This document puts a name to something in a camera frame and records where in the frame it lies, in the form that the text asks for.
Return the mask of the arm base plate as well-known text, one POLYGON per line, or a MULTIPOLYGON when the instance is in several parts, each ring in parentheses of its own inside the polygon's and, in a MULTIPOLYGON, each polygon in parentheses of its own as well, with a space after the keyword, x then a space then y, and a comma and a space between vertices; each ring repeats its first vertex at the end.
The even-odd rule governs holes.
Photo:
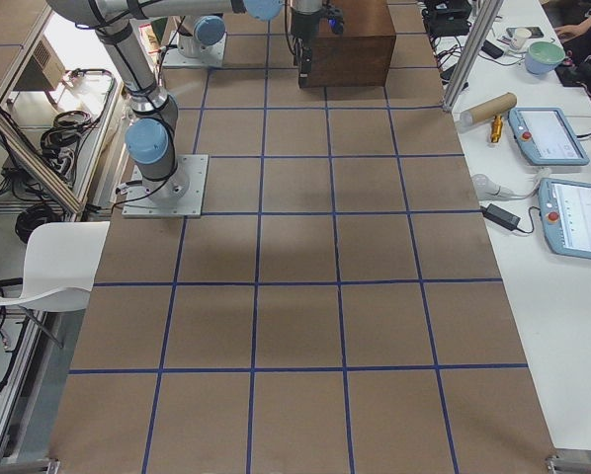
POLYGON ((131 179, 139 184, 127 191, 127 204, 122 216, 126 218, 164 218, 202 215, 205 186, 209 167, 206 154, 177 156, 177 171, 160 188, 159 184, 143 180, 136 165, 131 179))
POLYGON ((164 68, 205 69, 220 68, 224 59, 226 35, 219 42, 204 45, 194 37, 180 36, 173 32, 171 44, 166 47, 163 57, 164 68))

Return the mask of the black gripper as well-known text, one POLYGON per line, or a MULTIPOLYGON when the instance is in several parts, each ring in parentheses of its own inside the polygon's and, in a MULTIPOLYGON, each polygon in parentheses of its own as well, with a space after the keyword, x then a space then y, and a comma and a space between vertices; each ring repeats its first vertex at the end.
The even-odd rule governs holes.
POLYGON ((304 13, 290 10, 289 32, 294 40, 294 62, 298 79, 306 80, 311 70, 312 44, 319 30, 320 11, 304 13))

